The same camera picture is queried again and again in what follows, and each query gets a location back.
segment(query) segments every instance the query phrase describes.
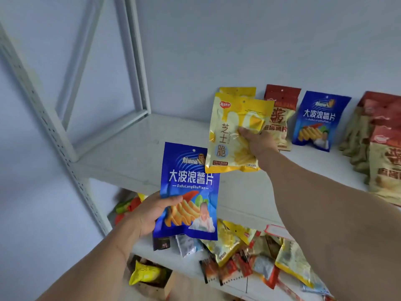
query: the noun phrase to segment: forearm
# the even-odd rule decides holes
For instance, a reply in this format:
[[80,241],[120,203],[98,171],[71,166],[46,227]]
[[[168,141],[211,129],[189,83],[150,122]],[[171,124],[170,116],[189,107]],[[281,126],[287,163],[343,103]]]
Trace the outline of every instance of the forearm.
[[378,275],[388,273],[389,279],[399,272],[401,214],[395,207],[299,167],[274,150],[258,160],[272,181],[284,225],[338,299],[354,293],[356,298],[380,297],[373,288],[383,297],[383,291],[394,289]]
[[138,218],[129,214],[87,256],[64,273],[38,301],[117,299],[129,254],[139,234]]

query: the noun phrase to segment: blue circle on packaging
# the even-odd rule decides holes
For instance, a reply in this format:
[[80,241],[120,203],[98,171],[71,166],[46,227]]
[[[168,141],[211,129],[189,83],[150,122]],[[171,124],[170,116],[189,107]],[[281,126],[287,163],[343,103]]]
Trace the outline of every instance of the blue circle on packaging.
[[228,156],[228,147],[225,144],[218,144],[214,150],[214,154],[220,158]]

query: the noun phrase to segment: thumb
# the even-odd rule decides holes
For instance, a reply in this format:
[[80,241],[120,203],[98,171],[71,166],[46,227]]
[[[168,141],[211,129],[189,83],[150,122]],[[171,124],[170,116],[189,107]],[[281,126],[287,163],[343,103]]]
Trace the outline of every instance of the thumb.
[[160,199],[161,206],[163,206],[164,208],[166,208],[168,206],[177,205],[178,203],[180,203],[182,201],[183,201],[182,195],[171,196],[171,197],[167,197],[165,199]]
[[245,138],[248,141],[253,140],[254,137],[256,136],[256,134],[252,133],[252,131],[244,127],[238,127],[238,131],[241,134],[241,136],[243,136],[243,138]]

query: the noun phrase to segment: wall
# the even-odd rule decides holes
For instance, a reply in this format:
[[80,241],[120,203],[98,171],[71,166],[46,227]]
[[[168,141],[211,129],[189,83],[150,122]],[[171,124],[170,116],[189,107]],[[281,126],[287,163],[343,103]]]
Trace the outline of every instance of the wall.
[[0,55],[0,295],[33,300],[103,237]]
[[152,111],[209,121],[220,86],[401,94],[401,0],[137,0]]

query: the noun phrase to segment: cardboard box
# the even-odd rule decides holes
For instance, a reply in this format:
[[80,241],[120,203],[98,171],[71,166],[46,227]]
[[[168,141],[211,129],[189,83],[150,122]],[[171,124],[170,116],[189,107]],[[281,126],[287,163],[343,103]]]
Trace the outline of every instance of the cardboard box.
[[[131,262],[128,264],[128,268],[131,271],[131,273],[133,273],[135,269],[135,262],[136,261],[141,262],[142,260],[143,259],[137,255],[133,256]],[[153,266],[160,266],[150,261],[148,261],[146,264]],[[134,284],[134,287],[139,291],[139,293],[142,296],[153,298],[160,301],[168,300],[170,292],[175,284],[176,272],[168,268],[166,269],[167,269],[167,277],[164,283],[155,284],[155,283],[138,282]]]

